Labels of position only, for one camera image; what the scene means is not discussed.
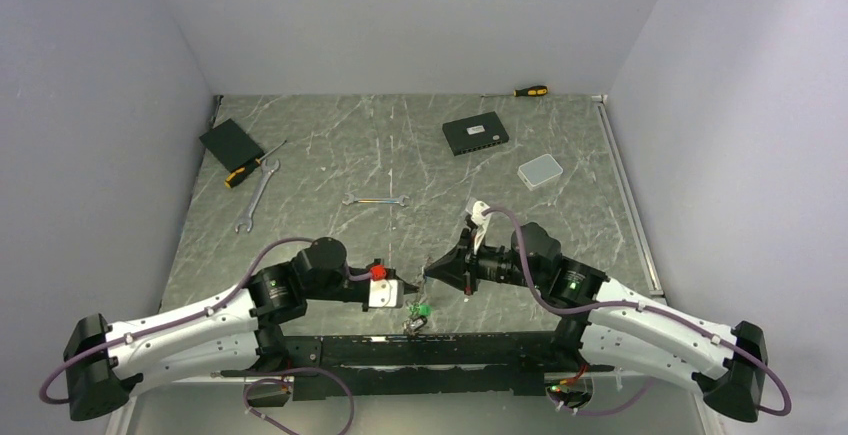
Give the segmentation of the large metal keyring with chain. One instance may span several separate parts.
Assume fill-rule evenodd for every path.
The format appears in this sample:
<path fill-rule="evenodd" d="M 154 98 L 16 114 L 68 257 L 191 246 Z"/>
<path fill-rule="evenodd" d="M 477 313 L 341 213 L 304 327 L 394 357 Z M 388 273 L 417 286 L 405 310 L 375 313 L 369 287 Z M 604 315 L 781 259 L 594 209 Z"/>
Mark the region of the large metal keyring with chain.
<path fill-rule="evenodd" d="M 414 337 L 414 336 L 417 336 L 418 334 L 420 334 L 423 331 L 423 329 L 426 327 L 426 325 L 428 324 L 428 320 L 427 321 L 412 320 L 411 316 L 410 316 L 410 308 L 414 305 L 428 305 L 426 303 L 425 298 L 426 298 L 426 283 L 427 283 L 426 268 L 429 265 L 429 263 L 430 263 L 430 259 L 427 259 L 425 261 L 425 263 L 423 264 L 423 266 L 421 267 L 420 273 L 416 276 L 416 277 L 423 277 L 424 278 L 424 290 L 423 290 L 423 292 L 420 295 L 413 294 L 413 298 L 409 302 L 406 303 L 406 307 L 409 311 L 409 314 L 408 314 L 408 318 L 403 323 L 403 333 L 406 336 L 409 336 L 409 337 Z"/>

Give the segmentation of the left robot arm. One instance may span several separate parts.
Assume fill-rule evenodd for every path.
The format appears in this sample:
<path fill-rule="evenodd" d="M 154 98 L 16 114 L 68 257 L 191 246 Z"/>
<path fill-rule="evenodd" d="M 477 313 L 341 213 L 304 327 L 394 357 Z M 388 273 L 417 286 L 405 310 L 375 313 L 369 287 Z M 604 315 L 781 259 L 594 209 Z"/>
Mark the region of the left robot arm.
<path fill-rule="evenodd" d="M 256 257 L 235 285 L 199 302 L 130 321 L 100 313 L 78 320 L 59 370 L 71 420 L 102 417 L 134 396 L 204 372 L 288 370 L 292 350 L 282 326 L 304 316 L 309 302 L 396 309 L 419 290 L 381 259 L 350 267 L 334 238 L 304 242 L 286 262 L 262 268 Z"/>

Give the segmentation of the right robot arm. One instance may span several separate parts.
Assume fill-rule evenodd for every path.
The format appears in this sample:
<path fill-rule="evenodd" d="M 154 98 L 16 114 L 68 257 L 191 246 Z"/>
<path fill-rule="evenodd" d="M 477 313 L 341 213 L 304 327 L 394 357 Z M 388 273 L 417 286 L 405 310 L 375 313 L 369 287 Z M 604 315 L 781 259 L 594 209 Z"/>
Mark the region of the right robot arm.
<path fill-rule="evenodd" d="M 730 327 L 666 307 L 564 256 L 560 242 L 535 222 L 513 234 L 509 247 L 484 245 L 476 235 L 475 227 L 464 229 L 425 276 L 466 295 L 483 281 L 530 288 L 558 311 L 550 347 L 560 368 L 637 371 L 700 394 L 728 418 L 753 423 L 763 413 L 767 353 L 760 327 Z"/>

